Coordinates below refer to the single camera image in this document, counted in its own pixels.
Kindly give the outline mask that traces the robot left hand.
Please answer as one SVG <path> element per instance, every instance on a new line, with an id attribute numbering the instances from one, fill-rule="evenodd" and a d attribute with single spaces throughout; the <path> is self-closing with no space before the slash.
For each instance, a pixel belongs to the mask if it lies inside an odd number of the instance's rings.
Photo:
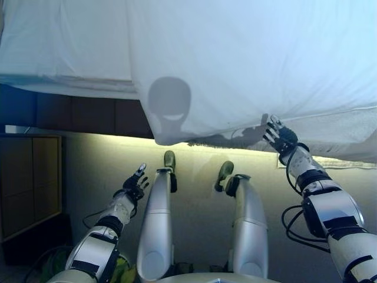
<path id="1" fill-rule="evenodd" d="M 142 163 L 139 168 L 124 183 L 123 190 L 130 200 L 136 205 L 144 197 L 144 190 L 149 185 L 145 175 L 147 165 Z"/>

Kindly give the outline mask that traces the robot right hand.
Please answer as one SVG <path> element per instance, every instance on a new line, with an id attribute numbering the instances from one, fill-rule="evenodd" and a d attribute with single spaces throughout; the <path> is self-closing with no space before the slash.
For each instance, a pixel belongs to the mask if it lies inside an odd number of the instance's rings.
<path id="1" fill-rule="evenodd" d="M 271 115 L 267 121 L 267 128 L 263 139 L 279 154 L 290 153 L 298 143 L 298 138 L 294 131 L 286 127 L 280 118 L 275 115 Z"/>

